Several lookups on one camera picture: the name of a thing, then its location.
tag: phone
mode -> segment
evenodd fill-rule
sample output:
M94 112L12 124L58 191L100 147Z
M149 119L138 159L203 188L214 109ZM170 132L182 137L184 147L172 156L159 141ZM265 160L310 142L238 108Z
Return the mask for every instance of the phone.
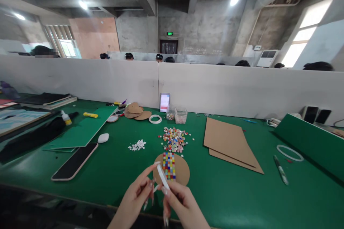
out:
M169 111L169 93L160 93L160 112L168 112Z
M87 159L98 148L98 143L88 143L80 147L51 177L52 181L70 181L80 171Z
M326 110L326 109L321 110L315 122L321 123L321 124L326 123L326 120L330 116L331 112L332 112L331 110Z
M306 106L302 113L302 119L313 124L315 122L318 111L318 107Z

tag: green table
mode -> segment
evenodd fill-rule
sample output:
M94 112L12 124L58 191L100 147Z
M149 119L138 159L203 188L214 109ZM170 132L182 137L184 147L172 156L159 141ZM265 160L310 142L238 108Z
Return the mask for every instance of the green table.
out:
M64 106L63 110L80 112L73 123L76 126L86 118L83 112L96 113L96 108L103 105L102 102L78 100ZM210 116L246 130L247 142L265 173L261 175L209 155L208 148L203 146L206 125L203 114L189 113L185 125L176 125L156 109L145 110L159 114L163 121L154 125L148 120L120 117L115 123L106 123L92 142L106 132L110 134L109 141L99 145L73 180L50 180L71 154L38 148L0 166L0 184L93 204L119 206L128 186L164 152L160 144L163 141L157 136L163 135L165 126L175 126L192 134L186 136L189 144L183 151L191 174L188 187L210 226L314 229L339 228L344 224L344 189L306 160L289 164L276 150L276 146L283 143L271 133L274 128L266 123ZM140 139L147 142L145 149L129 151L128 146ZM289 186L283 184L273 155L280 159ZM148 205L146 213L162 216L162 199L162 193L156 193L155 204ZM178 219L175 213L172 218Z

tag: green foam board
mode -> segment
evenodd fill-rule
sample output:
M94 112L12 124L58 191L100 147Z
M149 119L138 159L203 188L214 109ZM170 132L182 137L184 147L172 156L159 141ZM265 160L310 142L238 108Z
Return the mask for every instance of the green foam board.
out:
M287 114L274 131L328 172L344 181L344 139Z

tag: white partition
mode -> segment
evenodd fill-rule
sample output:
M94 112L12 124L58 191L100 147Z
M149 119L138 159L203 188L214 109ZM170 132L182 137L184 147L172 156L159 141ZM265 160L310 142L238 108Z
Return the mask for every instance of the white partition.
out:
M329 125L344 119L342 72L160 63L159 93L189 112L283 118L311 105L332 110Z
M70 93L87 100L128 99L159 107L157 62L0 55L0 80L20 93Z

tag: pen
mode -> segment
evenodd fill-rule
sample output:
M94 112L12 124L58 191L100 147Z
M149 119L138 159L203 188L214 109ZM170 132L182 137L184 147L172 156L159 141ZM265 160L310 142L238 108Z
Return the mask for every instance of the pen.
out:
M276 163L276 166L277 166L277 168L278 168L278 171L280 172L279 174L280 174L280 176L281 176L281 178L282 178L282 181L284 182L285 185L289 185L289 182L288 182L288 180L287 180L287 176L286 176L286 174L284 173L283 168L281 167L281 164L280 164L280 162L279 162L277 156L274 155L273 158L275 159L275 163Z

